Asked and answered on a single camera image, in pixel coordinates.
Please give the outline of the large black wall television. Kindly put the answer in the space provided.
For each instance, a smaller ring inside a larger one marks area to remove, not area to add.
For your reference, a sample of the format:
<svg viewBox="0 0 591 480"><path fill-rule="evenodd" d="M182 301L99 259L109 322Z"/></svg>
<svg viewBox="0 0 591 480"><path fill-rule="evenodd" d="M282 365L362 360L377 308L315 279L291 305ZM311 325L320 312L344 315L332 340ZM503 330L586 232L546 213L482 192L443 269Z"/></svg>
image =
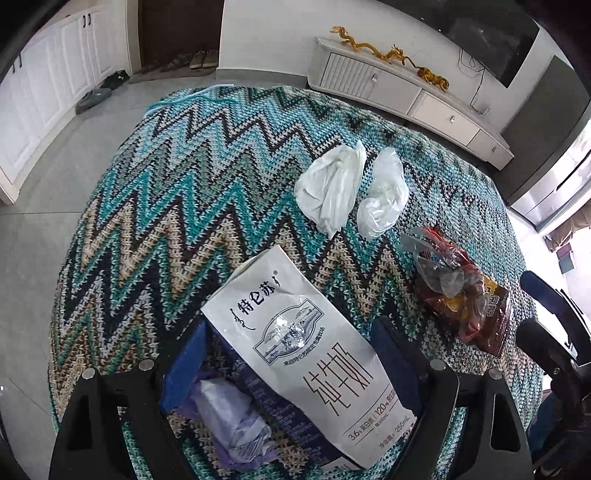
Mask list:
<svg viewBox="0 0 591 480"><path fill-rule="evenodd" d="M394 0L387 4L447 37L506 87L539 32L533 18L511 0Z"/></svg>

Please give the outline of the purple crumpled wrapper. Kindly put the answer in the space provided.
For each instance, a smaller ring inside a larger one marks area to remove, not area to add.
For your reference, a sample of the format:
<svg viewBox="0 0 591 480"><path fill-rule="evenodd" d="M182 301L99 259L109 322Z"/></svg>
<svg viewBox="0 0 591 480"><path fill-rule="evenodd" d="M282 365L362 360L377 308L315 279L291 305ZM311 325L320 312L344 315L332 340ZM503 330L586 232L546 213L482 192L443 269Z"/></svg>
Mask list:
<svg viewBox="0 0 591 480"><path fill-rule="evenodd" d="M271 428L252 398L224 378L198 376L175 412L204 423L224 468L256 470L277 458Z"/></svg>

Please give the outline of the brown door mat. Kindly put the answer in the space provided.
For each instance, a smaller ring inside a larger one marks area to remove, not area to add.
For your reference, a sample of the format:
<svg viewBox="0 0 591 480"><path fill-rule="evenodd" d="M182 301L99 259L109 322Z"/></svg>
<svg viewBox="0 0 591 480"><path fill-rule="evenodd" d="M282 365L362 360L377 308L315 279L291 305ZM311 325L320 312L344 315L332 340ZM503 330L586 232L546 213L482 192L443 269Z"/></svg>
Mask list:
<svg viewBox="0 0 591 480"><path fill-rule="evenodd" d="M128 83L137 84L156 80L204 77L213 74L215 70L215 67L190 69L189 64L185 64L177 69L162 71L162 66L158 66L156 69L149 72L138 72L133 74Z"/></svg>

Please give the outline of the beige shoes pair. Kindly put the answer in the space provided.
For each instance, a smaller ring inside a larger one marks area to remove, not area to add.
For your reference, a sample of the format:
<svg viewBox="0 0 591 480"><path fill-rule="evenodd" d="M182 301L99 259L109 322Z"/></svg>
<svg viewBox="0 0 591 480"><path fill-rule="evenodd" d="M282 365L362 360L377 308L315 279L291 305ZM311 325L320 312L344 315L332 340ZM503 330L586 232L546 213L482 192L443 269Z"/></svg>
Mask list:
<svg viewBox="0 0 591 480"><path fill-rule="evenodd" d="M198 51L189 61L189 69L191 71L215 69L218 66L218 57L217 49Z"/></svg>

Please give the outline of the white milk carton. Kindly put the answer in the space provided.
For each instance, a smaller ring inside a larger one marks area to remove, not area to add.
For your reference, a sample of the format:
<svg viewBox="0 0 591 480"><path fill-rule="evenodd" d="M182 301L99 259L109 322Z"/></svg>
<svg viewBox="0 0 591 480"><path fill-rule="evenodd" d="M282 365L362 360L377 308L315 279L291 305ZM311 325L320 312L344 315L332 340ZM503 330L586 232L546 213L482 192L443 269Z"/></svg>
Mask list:
<svg viewBox="0 0 591 480"><path fill-rule="evenodd" d="M266 386L314 424L344 468L373 467L415 421L376 351L276 245L202 307Z"/></svg>

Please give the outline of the grey double-door refrigerator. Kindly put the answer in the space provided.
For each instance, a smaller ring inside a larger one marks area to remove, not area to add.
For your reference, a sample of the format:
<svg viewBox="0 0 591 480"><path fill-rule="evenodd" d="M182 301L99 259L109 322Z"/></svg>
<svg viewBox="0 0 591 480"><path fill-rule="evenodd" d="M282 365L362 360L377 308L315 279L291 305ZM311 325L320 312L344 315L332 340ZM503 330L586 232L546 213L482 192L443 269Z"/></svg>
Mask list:
<svg viewBox="0 0 591 480"><path fill-rule="evenodd" d="M503 131L514 158L494 174L506 204L546 233L590 198L590 94L553 57Z"/></svg>

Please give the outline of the dark brown entrance door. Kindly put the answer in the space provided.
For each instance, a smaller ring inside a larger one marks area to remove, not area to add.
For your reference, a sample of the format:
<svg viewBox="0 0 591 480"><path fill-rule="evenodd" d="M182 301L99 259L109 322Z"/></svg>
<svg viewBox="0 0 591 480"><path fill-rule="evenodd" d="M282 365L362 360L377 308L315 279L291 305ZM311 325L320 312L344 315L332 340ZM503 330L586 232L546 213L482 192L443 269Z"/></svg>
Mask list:
<svg viewBox="0 0 591 480"><path fill-rule="evenodd" d="M218 50L223 6L223 0L139 1L141 66L162 66L179 54Z"/></svg>

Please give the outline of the brown orange snack packet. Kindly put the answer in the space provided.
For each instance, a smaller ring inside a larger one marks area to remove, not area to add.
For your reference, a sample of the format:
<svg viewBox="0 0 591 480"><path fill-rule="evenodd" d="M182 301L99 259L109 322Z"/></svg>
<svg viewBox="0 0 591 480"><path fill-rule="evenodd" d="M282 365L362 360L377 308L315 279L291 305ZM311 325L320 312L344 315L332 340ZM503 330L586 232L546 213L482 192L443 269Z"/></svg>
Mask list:
<svg viewBox="0 0 591 480"><path fill-rule="evenodd" d="M511 320L510 292L485 275L482 283L470 287L460 298L460 340L500 358Z"/></svg>

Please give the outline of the white shoe cabinet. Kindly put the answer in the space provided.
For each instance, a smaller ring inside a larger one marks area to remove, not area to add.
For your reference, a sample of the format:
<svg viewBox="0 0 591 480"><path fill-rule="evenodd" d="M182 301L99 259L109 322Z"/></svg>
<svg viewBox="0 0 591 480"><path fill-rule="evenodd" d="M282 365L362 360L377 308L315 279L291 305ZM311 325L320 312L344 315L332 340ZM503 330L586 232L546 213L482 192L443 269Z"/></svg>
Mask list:
<svg viewBox="0 0 591 480"><path fill-rule="evenodd" d="M84 94L129 70L135 1L49 1L1 48L1 202L14 204Z"/></svg>

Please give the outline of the zigzag patterned teal rug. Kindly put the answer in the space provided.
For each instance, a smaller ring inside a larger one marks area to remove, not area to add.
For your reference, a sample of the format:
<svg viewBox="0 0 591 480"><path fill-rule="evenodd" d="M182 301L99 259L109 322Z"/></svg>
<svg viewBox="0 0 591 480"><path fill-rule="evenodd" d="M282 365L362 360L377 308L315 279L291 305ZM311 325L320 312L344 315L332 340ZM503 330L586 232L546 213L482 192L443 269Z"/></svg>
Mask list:
<svg viewBox="0 0 591 480"><path fill-rule="evenodd" d="M410 200L391 232L363 240L353 222L328 238L304 217L294 183L339 144L362 142L370 158L402 157ZM439 228L510 294L512 318L499 356L453 338L415 294L401 234ZM204 424L167 416L175 447L145 453L124 398L159 386L163 369L138 364L176 346L201 320L200 305L239 263L280 245L362 334L389 316L428 355L461 372L496 367L524 423L534 417L541 370L517 347L535 314L519 287L525 260L504 202L484 172L425 135L310 90L214 86L182 90L148 109L117 150L78 222L58 277L49 388L59 431L54 479L231 479Z"/></svg>

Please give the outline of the grey slipper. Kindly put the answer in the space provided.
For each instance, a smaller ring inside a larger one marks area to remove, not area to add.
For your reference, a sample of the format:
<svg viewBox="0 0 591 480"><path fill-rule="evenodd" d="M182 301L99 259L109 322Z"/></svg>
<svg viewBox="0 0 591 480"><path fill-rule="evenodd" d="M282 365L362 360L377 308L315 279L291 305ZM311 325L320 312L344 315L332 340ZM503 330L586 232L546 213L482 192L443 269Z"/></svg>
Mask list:
<svg viewBox="0 0 591 480"><path fill-rule="evenodd" d="M75 114L90 110L111 97L112 91L109 88L95 88L83 95L75 105Z"/></svg>

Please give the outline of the golden lion ornament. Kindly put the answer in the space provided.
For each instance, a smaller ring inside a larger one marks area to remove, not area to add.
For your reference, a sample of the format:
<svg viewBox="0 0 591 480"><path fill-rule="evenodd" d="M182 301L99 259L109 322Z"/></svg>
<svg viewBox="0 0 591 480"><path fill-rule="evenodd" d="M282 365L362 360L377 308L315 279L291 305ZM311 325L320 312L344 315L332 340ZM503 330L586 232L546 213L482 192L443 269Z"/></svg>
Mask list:
<svg viewBox="0 0 591 480"><path fill-rule="evenodd" d="M450 87L449 80L441 75L433 73L427 67L419 67L417 75L427 83L440 88L443 92L447 92Z"/></svg>

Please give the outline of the crumpled white tissue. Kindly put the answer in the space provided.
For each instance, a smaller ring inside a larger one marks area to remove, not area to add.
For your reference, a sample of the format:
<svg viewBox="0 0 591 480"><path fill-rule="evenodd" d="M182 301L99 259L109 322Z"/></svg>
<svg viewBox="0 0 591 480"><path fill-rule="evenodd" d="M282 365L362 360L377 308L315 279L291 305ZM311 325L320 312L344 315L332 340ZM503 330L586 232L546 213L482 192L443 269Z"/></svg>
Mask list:
<svg viewBox="0 0 591 480"><path fill-rule="evenodd" d="M315 159L294 185L297 206L329 239L348 221L366 161L367 150L361 140L353 148L339 145Z"/></svg>

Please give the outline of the clear white plastic bag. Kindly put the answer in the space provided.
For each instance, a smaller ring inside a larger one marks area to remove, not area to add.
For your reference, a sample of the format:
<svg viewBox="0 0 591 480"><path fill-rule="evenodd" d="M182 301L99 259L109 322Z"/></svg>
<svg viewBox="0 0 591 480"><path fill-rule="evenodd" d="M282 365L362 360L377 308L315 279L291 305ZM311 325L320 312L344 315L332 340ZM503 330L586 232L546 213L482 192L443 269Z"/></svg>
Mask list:
<svg viewBox="0 0 591 480"><path fill-rule="evenodd" d="M360 203L356 215L363 238L376 239L393 228L409 197L403 162L393 147L387 147L374 162L368 195Z"/></svg>

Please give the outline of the red clear snack wrapper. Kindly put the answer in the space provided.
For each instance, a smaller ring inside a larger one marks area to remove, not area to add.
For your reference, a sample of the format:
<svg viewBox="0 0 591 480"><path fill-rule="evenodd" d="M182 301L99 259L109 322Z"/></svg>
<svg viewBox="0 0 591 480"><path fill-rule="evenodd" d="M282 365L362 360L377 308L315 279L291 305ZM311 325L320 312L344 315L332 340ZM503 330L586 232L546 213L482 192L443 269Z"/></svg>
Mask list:
<svg viewBox="0 0 591 480"><path fill-rule="evenodd" d="M487 306L480 267L466 250L431 227L401 234L401 248L413 256L424 301L451 322L462 342L473 342Z"/></svg>

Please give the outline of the black shoes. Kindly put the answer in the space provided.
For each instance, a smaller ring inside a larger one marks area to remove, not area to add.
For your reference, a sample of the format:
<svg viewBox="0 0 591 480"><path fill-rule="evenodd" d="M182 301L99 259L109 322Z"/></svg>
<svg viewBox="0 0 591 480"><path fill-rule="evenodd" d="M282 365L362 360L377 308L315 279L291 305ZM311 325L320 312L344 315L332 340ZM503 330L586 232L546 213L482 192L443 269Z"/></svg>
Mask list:
<svg viewBox="0 0 591 480"><path fill-rule="evenodd" d="M130 77L125 70L119 70L106 77L100 87L113 91L121 87L129 79Z"/></svg>

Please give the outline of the white TV cabinet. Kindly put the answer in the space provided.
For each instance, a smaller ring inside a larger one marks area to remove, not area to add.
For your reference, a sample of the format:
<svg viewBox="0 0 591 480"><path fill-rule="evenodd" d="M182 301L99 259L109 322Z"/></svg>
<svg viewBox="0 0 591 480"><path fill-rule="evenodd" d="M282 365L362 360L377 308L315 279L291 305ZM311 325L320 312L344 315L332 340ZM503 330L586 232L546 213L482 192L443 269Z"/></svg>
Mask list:
<svg viewBox="0 0 591 480"><path fill-rule="evenodd" d="M471 106L404 66L388 65L337 41L315 40L308 85L420 125L498 170L514 158L503 137Z"/></svg>

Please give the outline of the golden dragon ornament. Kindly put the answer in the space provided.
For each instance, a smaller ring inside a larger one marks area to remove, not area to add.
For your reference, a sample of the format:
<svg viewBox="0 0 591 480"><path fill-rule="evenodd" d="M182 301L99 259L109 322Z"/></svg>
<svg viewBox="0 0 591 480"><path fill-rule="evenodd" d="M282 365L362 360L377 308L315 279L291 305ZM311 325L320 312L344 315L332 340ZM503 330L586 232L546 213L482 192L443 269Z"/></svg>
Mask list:
<svg viewBox="0 0 591 480"><path fill-rule="evenodd" d="M410 63L413 68L418 69L418 66L415 64L415 62L405 54L403 49L397 47L396 45L393 45L388 52L383 52L371 43L356 41L352 35L349 35L348 30L346 30L344 26L332 26L329 32L338 35L339 38L341 38L341 43L344 45L349 45L349 47L351 47L354 51L366 49L380 60L386 61L388 63L392 63L394 60L396 60L402 65Z"/></svg>

